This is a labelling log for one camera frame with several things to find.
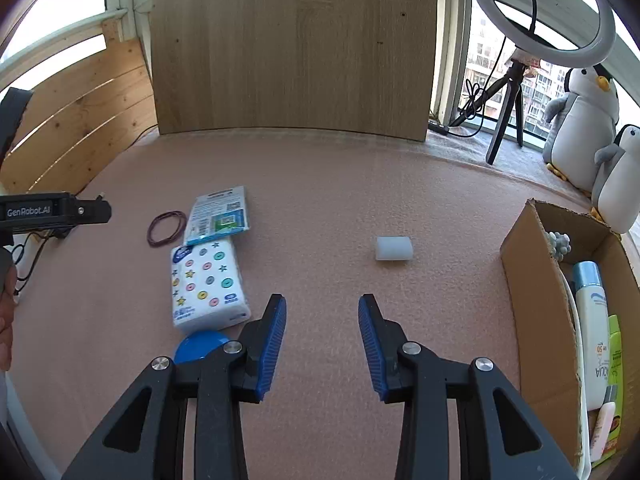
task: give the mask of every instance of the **blue lid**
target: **blue lid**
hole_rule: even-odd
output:
[[[194,332],[178,345],[175,351],[174,362],[178,365],[187,361],[202,359],[209,352],[215,350],[227,341],[229,341],[227,336],[215,330]]]
[[[588,285],[602,286],[600,270],[595,262],[579,262],[574,265],[575,291]]]

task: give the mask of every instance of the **ring light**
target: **ring light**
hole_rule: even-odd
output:
[[[518,30],[500,11],[494,0],[477,0],[491,22],[513,43],[526,52],[549,63],[568,68],[583,68],[603,62],[616,41],[616,22],[613,10],[606,0],[596,0],[600,27],[593,41],[577,50],[560,50],[543,45]]]

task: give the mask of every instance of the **tripod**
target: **tripod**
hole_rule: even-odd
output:
[[[497,128],[494,130],[494,136],[491,139],[491,144],[486,152],[485,160],[488,164],[493,164],[495,156],[500,149],[500,143],[504,137],[504,133],[509,123],[509,117],[513,110],[513,105],[516,107],[516,138],[518,139],[518,145],[522,147],[523,143],[523,125],[524,125],[524,112],[522,105],[522,88],[520,87],[524,73],[527,70],[527,65],[514,60],[513,64],[507,69],[507,73],[500,79],[495,81],[484,92],[482,98],[476,101],[476,112],[479,112],[484,104],[496,95],[503,86],[506,86],[506,92],[504,95],[504,104],[500,110],[500,117],[498,118]],[[460,114],[449,126],[460,126],[466,121],[466,114]]]

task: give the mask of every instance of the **gray plush toy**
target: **gray plush toy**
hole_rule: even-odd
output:
[[[618,91],[601,65],[569,70],[564,91],[546,105],[545,121],[553,126],[542,156],[550,171],[591,192],[598,173],[593,157],[616,135]]]
[[[613,144],[596,152],[599,167],[591,214],[617,233],[626,233],[640,211],[640,128],[626,124]]]

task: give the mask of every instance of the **wooden panel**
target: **wooden panel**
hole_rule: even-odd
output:
[[[60,109],[108,80],[144,66],[140,42],[113,44],[45,79],[33,89],[14,146]]]
[[[26,192],[83,137],[153,94],[144,66],[135,68],[62,108],[11,152],[0,170],[10,193]]]
[[[284,126],[424,140],[436,0],[154,0],[163,134]]]
[[[154,99],[150,96],[78,142],[45,172],[30,191],[80,192],[96,174],[156,122]]]
[[[102,24],[102,35],[107,48],[113,43],[122,41],[122,22],[120,20],[109,20]]]

